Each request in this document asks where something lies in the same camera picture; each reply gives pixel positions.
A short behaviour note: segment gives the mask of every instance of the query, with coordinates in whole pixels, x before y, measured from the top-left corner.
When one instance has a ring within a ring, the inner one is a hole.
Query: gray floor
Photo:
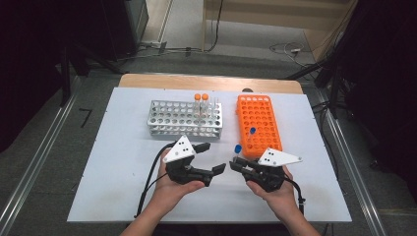
[[[170,19],[170,23],[172,23],[175,15],[171,15]],[[188,42],[185,41],[180,43],[179,39],[174,40],[174,37],[169,36],[171,29],[168,27],[164,36],[168,43],[172,43],[171,45],[168,44],[169,46],[195,46],[187,44]],[[305,40],[302,34],[297,34],[298,30],[296,29],[289,29],[286,33],[292,30],[295,31],[295,34],[290,34],[295,36],[295,39]],[[282,42],[290,42],[293,39],[288,36],[286,39],[283,38]],[[251,42],[252,44],[245,40],[245,43],[245,47],[256,47],[257,45],[256,40]],[[226,46],[221,35],[219,45],[223,46],[220,50],[223,53],[216,53],[215,51],[212,54],[196,53],[190,57],[174,53],[131,59],[117,63],[117,65],[131,73],[216,75],[261,79],[284,78],[300,69],[300,66],[288,60],[286,55],[275,55],[266,50],[257,50],[257,53],[253,53],[256,54],[254,57],[233,54],[235,48],[231,48],[227,54],[225,48],[230,47]],[[139,56],[153,53],[152,51],[141,52]],[[311,63],[311,59],[308,57],[303,60],[305,60],[305,63]],[[77,191],[77,184],[89,158],[89,152],[108,99],[113,88],[117,87],[120,77],[120,75],[111,74],[106,69],[93,66],[89,77],[83,78],[83,84],[69,116],[49,155],[47,155],[47,159],[9,235],[118,235],[123,230],[124,224],[72,224],[66,222]],[[311,104],[317,104],[320,102],[320,98],[318,97],[318,90],[312,86],[311,80],[312,77],[309,75],[298,81],[303,85],[303,91],[308,95]],[[0,206],[7,203],[10,194],[16,188],[30,164],[30,160],[58,112],[60,98],[61,93],[58,91],[27,124],[12,146],[0,153]],[[92,109],[92,114],[83,128],[81,126],[85,121],[86,112],[80,111],[80,108]],[[348,119],[343,111],[340,111],[339,122],[357,166],[377,209],[381,213],[387,235],[415,235],[417,231],[417,225],[415,224],[416,204],[412,200],[405,183],[394,174],[369,168],[369,163],[373,158],[368,152],[367,142],[362,134],[361,127],[355,120]],[[327,123],[325,123],[324,130],[335,154],[339,169],[340,187],[346,192],[344,197],[353,219],[350,223],[336,223],[333,226],[334,234],[371,235],[367,220],[359,205]],[[324,230],[325,225],[323,223],[314,225],[319,231]],[[217,227],[203,225],[201,229],[204,230],[202,235],[214,235],[209,234],[209,232],[215,233]]]

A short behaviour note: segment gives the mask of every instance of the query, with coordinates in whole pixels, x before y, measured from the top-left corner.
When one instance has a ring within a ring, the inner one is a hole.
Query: table
[[[161,74],[125,75],[119,88],[114,89],[68,221],[129,222],[134,219],[154,156],[172,142],[149,134],[146,121],[152,99],[173,100],[175,97],[183,101],[193,98],[195,92],[219,97],[225,124],[221,139],[212,142],[208,151],[196,155],[192,165],[211,169],[227,163],[238,140],[235,99],[242,93],[240,90],[246,88],[256,93],[263,89],[268,92],[274,110],[276,108],[284,151],[304,159],[288,168],[307,199],[306,218],[351,221],[310,104],[297,82]],[[265,223],[277,220],[265,201],[248,189],[242,175],[227,166],[223,174],[213,178],[208,188],[187,195],[162,222]]]
[[[206,41],[206,20],[217,20],[220,1],[204,1],[202,49]],[[357,0],[224,0],[220,20],[304,29],[312,53],[319,61],[344,31],[356,4]]]

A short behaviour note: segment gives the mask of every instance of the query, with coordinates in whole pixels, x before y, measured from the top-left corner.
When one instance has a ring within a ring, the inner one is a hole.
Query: orange cap
[[[207,93],[203,93],[203,100],[209,100],[209,95]]]

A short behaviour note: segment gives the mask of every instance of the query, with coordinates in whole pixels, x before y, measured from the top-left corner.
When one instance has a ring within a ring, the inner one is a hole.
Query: white table
[[[227,166],[223,174],[213,178],[208,188],[186,196],[162,222],[277,222],[266,202],[255,196],[242,175],[228,166],[239,139],[235,109],[237,95],[241,92],[162,88],[114,89],[69,213],[69,222],[129,222],[134,219],[151,163],[158,151],[172,142],[149,134],[150,101],[190,101],[196,92],[219,98],[224,125],[221,139],[212,142],[210,150],[197,154],[192,165],[203,169],[220,163],[227,163]],[[272,100],[283,150],[303,157],[303,162],[288,165],[288,169],[307,200],[306,218],[324,222],[351,221],[307,96],[267,94]],[[146,204],[152,192],[153,188],[149,190]]]

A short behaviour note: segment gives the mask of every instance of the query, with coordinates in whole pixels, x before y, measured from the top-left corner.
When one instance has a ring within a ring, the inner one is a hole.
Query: blue cap
[[[237,145],[236,147],[235,147],[235,153],[237,154],[237,153],[240,153],[240,151],[242,150],[242,146],[240,146],[240,145]]]

